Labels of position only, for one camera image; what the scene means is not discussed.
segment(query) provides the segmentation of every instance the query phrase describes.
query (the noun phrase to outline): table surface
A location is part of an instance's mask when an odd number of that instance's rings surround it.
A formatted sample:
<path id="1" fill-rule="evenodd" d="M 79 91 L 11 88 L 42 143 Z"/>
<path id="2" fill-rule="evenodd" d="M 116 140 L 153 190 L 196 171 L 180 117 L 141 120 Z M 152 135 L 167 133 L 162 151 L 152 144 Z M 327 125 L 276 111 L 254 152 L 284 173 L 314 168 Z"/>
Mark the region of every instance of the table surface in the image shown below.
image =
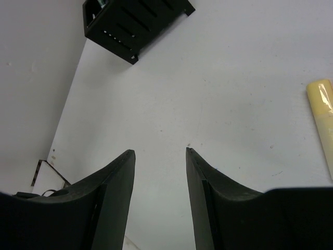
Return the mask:
<path id="1" fill-rule="evenodd" d="M 333 79 L 332 1 L 191 2 L 133 66 L 86 42 L 48 158 L 75 182 L 134 149 L 141 250 L 195 249 L 187 146 L 258 191 L 332 186 L 305 92 Z"/>

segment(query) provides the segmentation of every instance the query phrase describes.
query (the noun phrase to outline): black metal box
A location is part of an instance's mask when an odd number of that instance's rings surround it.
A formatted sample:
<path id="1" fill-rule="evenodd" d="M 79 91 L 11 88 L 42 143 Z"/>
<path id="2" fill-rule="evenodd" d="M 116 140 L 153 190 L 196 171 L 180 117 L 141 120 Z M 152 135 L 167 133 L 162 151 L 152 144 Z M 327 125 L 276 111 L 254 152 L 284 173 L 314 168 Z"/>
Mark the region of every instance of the black metal box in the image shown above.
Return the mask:
<path id="1" fill-rule="evenodd" d="M 87 38 L 131 64 L 142 48 L 181 13 L 195 9 L 188 0 L 87 0 L 83 4 Z"/>

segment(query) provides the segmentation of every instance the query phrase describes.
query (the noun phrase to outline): gray wall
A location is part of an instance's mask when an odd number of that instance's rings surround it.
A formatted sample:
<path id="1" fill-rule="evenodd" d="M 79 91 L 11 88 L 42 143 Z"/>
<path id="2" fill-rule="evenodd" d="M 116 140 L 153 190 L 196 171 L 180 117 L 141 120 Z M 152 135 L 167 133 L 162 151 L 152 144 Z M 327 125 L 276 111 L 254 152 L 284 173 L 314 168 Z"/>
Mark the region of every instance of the gray wall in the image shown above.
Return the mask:
<path id="1" fill-rule="evenodd" d="M 31 191 L 84 46 L 83 0 L 2 0 L 0 190 Z"/>

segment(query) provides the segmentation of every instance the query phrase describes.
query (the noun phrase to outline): shiny yellow tip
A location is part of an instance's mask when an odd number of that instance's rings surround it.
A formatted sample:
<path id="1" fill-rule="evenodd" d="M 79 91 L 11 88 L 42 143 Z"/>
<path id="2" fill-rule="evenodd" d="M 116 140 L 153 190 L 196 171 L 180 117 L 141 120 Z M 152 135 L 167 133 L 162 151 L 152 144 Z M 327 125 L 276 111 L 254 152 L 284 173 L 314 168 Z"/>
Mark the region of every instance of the shiny yellow tip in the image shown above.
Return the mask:
<path id="1" fill-rule="evenodd" d="M 323 79 L 306 86 L 313 115 L 333 113 L 333 89 L 329 80 Z"/>

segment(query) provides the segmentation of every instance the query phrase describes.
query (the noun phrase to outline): yellow object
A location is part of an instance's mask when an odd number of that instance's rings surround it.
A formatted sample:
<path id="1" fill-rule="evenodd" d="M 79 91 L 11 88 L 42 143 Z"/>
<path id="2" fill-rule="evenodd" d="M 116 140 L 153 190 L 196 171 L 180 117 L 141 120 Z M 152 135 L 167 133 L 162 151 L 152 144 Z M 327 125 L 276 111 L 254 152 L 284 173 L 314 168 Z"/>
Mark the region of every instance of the yellow object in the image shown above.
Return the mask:
<path id="1" fill-rule="evenodd" d="M 323 145 L 328 169 L 333 179 L 333 89 L 329 80 L 306 86 L 312 113 Z"/>

